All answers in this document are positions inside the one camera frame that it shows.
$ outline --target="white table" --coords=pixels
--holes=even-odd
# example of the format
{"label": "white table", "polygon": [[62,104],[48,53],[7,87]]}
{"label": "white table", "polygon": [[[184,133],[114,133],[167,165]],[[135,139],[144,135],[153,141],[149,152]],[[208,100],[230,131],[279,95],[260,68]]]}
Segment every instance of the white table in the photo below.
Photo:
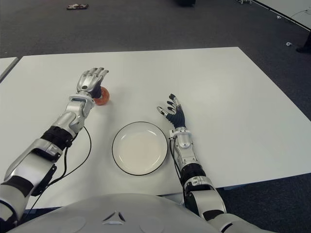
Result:
{"label": "white table", "polygon": [[17,61],[17,57],[0,58],[0,81]]}
{"label": "white table", "polygon": [[[168,135],[172,126],[156,107],[165,107],[170,93],[183,105],[195,152],[216,187],[311,172],[311,122],[239,48],[216,48],[23,57],[0,85],[1,179],[63,112],[81,73],[100,66],[110,70],[103,82],[110,101],[86,120],[91,156],[51,186],[37,208],[108,193],[181,192],[170,156],[155,172],[132,176],[111,153],[114,136],[130,122],[151,122]],[[81,131],[69,149],[69,170],[88,149]],[[55,177],[62,158],[57,166]]]}

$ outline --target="white plate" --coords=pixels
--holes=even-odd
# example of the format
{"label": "white plate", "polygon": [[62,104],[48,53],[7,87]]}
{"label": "white plate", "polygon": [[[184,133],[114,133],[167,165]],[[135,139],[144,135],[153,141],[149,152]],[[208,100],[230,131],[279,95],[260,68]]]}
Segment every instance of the white plate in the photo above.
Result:
{"label": "white plate", "polygon": [[156,170],[167,154],[164,133],[154,124],[134,122],[115,136],[112,154],[116,164],[131,175],[146,175]]}

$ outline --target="robot finger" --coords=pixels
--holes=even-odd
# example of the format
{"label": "robot finger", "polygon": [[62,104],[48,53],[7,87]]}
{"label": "robot finger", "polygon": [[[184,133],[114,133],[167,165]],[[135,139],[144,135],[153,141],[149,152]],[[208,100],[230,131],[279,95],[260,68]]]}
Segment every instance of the robot finger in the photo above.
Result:
{"label": "robot finger", "polygon": [[158,110],[159,113],[161,113],[165,117],[169,114],[168,112],[166,112],[163,108],[159,106],[156,109]]}
{"label": "robot finger", "polygon": [[176,108],[175,104],[171,101],[167,101],[167,104],[171,105],[173,108]]}
{"label": "robot finger", "polygon": [[174,94],[170,94],[169,98],[173,100],[175,108],[180,106],[179,100]]}
{"label": "robot finger", "polygon": [[176,110],[172,107],[167,107],[168,110],[172,111],[174,114],[176,114]]}
{"label": "robot finger", "polygon": [[109,72],[109,70],[102,70],[100,73],[99,73],[99,76],[102,76],[103,78],[106,76],[106,74]]}
{"label": "robot finger", "polygon": [[82,73],[82,76],[86,76],[89,73],[89,70],[86,70]]}
{"label": "robot finger", "polygon": [[99,67],[99,68],[93,73],[93,75],[96,76],[96,77],[98,77],[99,74],[100,74],[103,70],[104,70],[104,68]]}
{"label": "robot finger", "polygon": [[97,70],[97,68],[92,68],[92,69],[89,71],[90,76],[92,76],[96,70]]}

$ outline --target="black joint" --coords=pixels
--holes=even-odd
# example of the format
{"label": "black joint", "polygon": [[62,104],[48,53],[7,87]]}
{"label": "black joint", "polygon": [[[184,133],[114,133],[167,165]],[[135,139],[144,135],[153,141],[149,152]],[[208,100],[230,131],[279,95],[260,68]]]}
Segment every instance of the black joint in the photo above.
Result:
{"label": "black joint", "polygon": [[3,202],[2,200],[0,200],[0,203],[7,206],[12,212],[12,215],[6,221],[4,221],[4,219],[0,217],[0,232],[4,233],[16,227],[17,214],[15,210],[7,203]]}
{"label": "black joint", "polygon": [[70,147],[73,139],[72,135],[68,131],[58,126],[51,126],[47,131],[45,131],[41,138],[52,142],[61,150],[64,150],[66,147]]}
{"label": "black joint", "polygon": [[185,186],[186,181],[195,176],[206,176],[201,165],[193,163],[184,166],[181,169],[181,185]]}
{"label": "black joint", "polygon": [[60,154],[59,153],[56,153],[55,155],[51,155],[39,148],[35,148],[31,151],[32,153],[42,157],[42,158],[45,158],[47,160],[50,160],[51,162],[56,162],[59,158],[60,158]]}
{"label": "black joint", "polygon": [[20,192],[22,192],[24,197],[26,197],[34,187],[29,180],[20,176],[12,176],[8,181],[2,183],[2,185],[9,185],[17,188]]}
{"label": "black joint", "polygon": [[208,184],[201,184],[201,185],[193,186],[192,183],[189,182],[185,188],[185,192],[189,193],[192,191],[204,191],[204,190],[212,190],[212,189],[213,188]]}
{"label": "black joint", "polygon": [[208,210],[203,213],[203,217],[206,221],[210,221],[211,219],[214,219],[215,217],[223,213],[224,212],[221,210]]}
{"label": "black joint", "polygon": [[199,209],[196,204],[195,198],[191,193],[188,193],[185,195],[185,207],[195,213],[196,215],[199,215]]}

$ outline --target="small object on floor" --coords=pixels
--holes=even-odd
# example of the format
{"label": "small object on floor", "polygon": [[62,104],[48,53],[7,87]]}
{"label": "small object on floor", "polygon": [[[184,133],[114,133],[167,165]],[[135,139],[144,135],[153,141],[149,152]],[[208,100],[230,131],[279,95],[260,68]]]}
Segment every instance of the small object on floor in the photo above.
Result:
{"label": "small object on floor", "polygon": [[243,3],[249,3],[252,4],[252,0],[237,0],[239,3],[243,4]]}
{"label": "small object on floor", "polygon": [[195,5],[196,0],[175,0],[181,6],[190,6],[193,7]]}
{"label": "small object on floor", "polygon": [[67,10],[85,10],[88,8],[88,4],[73,4],[67,7]]}

